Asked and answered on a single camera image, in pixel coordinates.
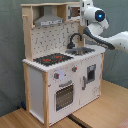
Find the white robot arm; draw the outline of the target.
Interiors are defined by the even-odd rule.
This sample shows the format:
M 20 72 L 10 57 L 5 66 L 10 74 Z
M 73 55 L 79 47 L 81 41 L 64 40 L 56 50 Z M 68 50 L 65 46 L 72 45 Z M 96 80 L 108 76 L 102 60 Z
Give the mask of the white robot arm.
M 102 47 L 118 49 L 128 54 L 128 31 L 104 38 L 100 34 L 109 27 L 105 12 L 93 5 L 92 0 L 80 0 L 80 25 L 84 26 L 83 36 Z

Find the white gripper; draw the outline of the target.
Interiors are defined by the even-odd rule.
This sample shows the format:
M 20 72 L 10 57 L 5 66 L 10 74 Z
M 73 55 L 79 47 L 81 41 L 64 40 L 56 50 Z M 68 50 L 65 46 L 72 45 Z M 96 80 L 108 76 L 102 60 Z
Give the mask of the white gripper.
M 93 1 L 80 0 L 80 25 L 85 26 L 87 21 L 92 21 L 93 16 Z

